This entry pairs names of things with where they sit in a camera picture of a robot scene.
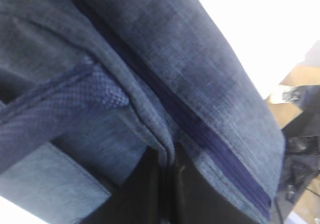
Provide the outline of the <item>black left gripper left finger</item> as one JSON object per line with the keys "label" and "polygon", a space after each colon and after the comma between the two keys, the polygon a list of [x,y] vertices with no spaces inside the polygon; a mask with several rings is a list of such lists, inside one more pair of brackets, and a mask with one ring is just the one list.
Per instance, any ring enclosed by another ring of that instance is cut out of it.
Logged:
{"label": "black left gripper left finger", "polygon": [[170,223],[170,190],[158,152],[148,147],[124,184],[81,223]]}

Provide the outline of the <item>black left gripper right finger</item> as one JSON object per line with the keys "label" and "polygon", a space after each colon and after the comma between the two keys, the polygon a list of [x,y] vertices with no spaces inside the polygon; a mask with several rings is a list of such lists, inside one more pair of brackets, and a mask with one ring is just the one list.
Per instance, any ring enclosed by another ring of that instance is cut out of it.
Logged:
{"label": "black left gripper right finger", "polygon": [[210,186],[180,143],[175,151],[173,223],[257,223]]}

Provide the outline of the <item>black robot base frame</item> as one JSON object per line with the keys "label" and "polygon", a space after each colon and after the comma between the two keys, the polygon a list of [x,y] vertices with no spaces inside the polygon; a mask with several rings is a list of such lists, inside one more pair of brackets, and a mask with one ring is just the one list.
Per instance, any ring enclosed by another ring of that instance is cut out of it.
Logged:
{"label": "black robot base frame", "polygon": [[285,137],[284,162],[272,204],[272,214],[278,222],[284,221],[320,172],[319,96],[319,84],[281,84],[269,97],[272,104],[293,104],[302,111],[282,129]]}

